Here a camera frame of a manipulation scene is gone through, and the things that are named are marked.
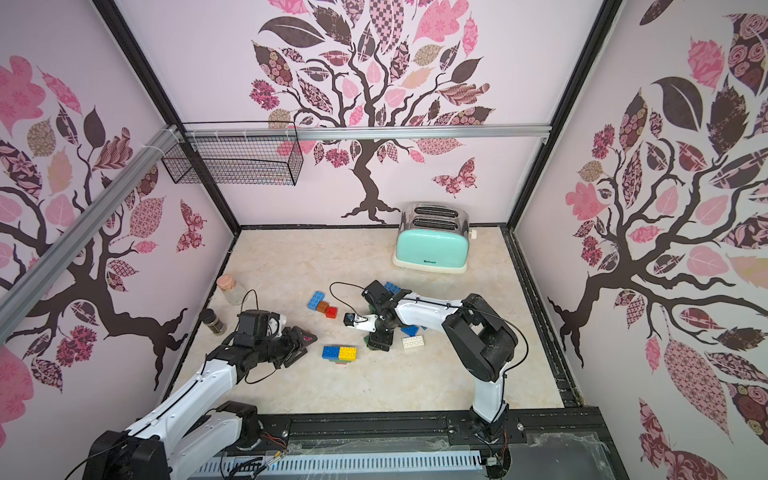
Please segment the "yellow small brick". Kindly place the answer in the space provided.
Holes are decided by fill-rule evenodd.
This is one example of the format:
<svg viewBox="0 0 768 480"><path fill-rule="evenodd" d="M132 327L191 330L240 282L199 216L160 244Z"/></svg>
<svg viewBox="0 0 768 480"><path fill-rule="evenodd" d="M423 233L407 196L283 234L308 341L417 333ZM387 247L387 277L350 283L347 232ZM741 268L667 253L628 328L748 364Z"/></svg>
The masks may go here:
<svg viewBox="0 0 768 480"><path fill-rule="evenodd" d="M340 347L338 360L341 362L353 362L357 358L357 349L355 347Z"/></svg>

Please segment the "blue long brick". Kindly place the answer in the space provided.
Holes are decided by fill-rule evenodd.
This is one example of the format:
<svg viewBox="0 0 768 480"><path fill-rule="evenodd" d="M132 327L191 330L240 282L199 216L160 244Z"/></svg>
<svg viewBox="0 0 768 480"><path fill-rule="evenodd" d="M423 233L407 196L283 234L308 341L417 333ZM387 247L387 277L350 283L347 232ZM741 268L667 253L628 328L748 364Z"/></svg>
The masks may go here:
<svg viewBox="0 0 768 480"><path fill-rule="evenodd" d="M340 359L341 348L339 346L324 346L322 349L322 358L330 361L338 361Z"/></svg>

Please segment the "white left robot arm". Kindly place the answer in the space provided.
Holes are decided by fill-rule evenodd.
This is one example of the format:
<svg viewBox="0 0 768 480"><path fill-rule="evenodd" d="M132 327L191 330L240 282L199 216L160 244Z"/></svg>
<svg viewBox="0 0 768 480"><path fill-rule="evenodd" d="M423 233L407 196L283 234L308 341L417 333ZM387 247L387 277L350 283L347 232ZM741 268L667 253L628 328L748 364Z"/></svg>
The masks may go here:
<svg viewBox="0 0 768 480"><path fill-rule="evenodd" d="M179 391L122 431L107 431L91 446L85 479L187 479L216 453L238 442L258 443L258 409L216 403L262 363L287 368L317 336L299 327L275 334L235 331L207 356Z"/></svg>

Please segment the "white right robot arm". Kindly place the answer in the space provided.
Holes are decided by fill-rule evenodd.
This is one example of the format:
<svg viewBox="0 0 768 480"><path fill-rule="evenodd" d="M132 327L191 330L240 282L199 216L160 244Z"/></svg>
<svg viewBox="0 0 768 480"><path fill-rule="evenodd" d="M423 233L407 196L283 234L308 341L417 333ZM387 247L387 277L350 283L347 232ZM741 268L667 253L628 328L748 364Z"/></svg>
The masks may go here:
<svg viewBox="0 0 768 480"><path fill-rule="evenodd" d="M485 425L500 421L508 409L505 374L513 367L520 335L482 296L471 293L462 300L439 300L408 289L392 292L374 281L362 289L362 297L372 312L347 314L344 324L366 331L370 349L389 350L399 328L424 327L445 334L474 377L471 411Z"/></svg>

